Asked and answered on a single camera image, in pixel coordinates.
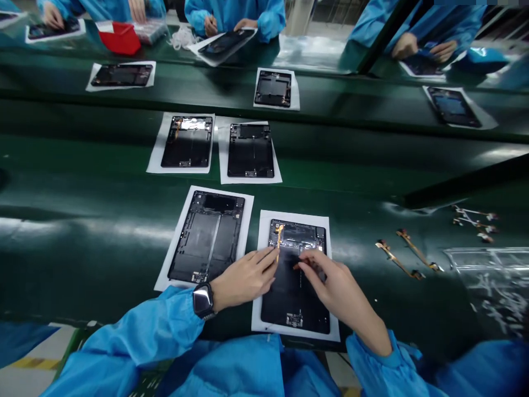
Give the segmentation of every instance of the transparent plastic sheet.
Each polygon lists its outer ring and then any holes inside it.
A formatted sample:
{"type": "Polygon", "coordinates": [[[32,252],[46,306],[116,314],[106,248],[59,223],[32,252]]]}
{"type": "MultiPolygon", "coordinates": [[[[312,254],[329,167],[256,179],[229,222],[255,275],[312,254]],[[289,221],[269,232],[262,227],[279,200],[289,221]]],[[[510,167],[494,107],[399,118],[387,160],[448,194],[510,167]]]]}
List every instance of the transparent plastic sheet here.
{"type": "Polygon", "coordinates": [[[529,334],[529,248],[445,250],[491,339],[529,334]]]}

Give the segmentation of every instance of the cuff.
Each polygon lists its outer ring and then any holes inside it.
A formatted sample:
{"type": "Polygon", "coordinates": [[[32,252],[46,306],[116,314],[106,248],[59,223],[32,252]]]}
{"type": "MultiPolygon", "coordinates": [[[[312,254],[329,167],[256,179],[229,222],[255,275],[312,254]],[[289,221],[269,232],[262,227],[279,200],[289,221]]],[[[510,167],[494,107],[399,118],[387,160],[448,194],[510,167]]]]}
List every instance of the cuff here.
{"type": "Polygon", "coordinates": [[[371,351],[371,349],[369,349],[365,345],[365,343],[362,342],[362,339],[360,339],[356,333],[354,333],[353,335],[347,338],[346,344],[348,348],[351,348],[351,350],[354,350],[355,352],[359,354],[363,354],[363,355],[374,358],[384,367],[397,368],[399,365],[401,365],[404,362],[404,359],[397,345],[397,340],[395,339],[395,335],[393,334],[393,331],[388,330],[387,334],[390,337],[391,347],[393,349],[393,352],[387,357],[382,357],[382,356],[378,356],[374,354],[371,351]]]}

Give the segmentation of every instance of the red box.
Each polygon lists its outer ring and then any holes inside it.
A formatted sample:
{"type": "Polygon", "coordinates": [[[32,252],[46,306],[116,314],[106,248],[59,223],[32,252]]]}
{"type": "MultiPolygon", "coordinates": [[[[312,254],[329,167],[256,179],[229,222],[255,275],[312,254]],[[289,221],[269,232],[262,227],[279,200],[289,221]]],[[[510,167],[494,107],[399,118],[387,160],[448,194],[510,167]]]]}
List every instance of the red box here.
{"type": "Polygon", "coordinates": [[[101,41],[110,51],[122,55],[134,55],[141,44],[134,26],[121,22],[112,22],[114,33],[99,32],[101,41]]]}

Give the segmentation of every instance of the black watch strap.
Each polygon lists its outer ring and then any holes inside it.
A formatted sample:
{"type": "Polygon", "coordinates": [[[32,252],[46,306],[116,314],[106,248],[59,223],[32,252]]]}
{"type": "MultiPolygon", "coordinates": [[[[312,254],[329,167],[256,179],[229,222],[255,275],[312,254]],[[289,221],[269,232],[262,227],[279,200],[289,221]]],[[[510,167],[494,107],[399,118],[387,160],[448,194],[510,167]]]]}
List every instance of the black watch strap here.
{"type": "Polygon", "coordinates": [[[209,283],[200,283],[193,291],[193,308],[195,314],[203,320],[215,317],[213,311],[213,292],[209,283]]]}

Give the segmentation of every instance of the person's left hand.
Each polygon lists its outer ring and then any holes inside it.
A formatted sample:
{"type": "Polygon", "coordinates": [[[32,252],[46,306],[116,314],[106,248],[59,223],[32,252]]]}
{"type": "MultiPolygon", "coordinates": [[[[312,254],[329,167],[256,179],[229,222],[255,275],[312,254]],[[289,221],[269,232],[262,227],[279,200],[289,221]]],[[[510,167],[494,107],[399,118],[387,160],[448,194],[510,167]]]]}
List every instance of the person's left hand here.
{"type": "Polygon", "coordinates": [[[279,249],[269,246],[252,251],[228,266],[210,283],[213,310],[218,313],[266,294],[275,280],[278,255],[279,249]]]}
{"type": "Polygon", "coordinates": [[[134,22],[145,23],[145,0],[128,0],[131,9],[131,17],[134,22]]]}
{"type": "Polygon", "coordinates": [[[242,18],[238,24],[235,25],[233,31],[237,31],[242,28],[254,28],[257,29],[257,21],[248,18],[242,18]]]}
{"type": "Polygon", "coordinates": [[[444,63],[450,59],[454,51],[457,49],[457,41],[451,40],[446,43],[436,45],[430,50],[434,55],[434,59],[438,63],[444,63]]]}

